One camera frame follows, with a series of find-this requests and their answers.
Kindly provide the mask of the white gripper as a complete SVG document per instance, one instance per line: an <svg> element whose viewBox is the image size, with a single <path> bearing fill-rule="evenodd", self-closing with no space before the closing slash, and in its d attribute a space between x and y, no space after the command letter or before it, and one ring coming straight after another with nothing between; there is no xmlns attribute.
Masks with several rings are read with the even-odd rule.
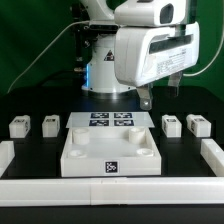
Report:
<svg viewBox="0 0 224 224"><path fill-rule="evenodd" d="M152 109L155 80L169 76L168 92L177 97L182 70L194 66L199 56L199 25L188 24L176 36L174 27L122 27L115 38L115 76L121 84L137 87L142 110Z"/></svg>

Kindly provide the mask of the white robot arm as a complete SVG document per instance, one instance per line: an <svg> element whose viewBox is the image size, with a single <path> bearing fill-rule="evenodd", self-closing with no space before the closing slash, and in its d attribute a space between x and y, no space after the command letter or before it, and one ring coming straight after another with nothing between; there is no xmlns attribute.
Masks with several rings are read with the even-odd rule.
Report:
<svg viewBox="0 0 224 224"><path fill-rule="evenodd" d="M93 38L84 91L117 99L136 90L143 110L152 108L159 79L178 94L183 71L198 60L197 0L126 0L115 9L106 0L79 1Z"/></svg>

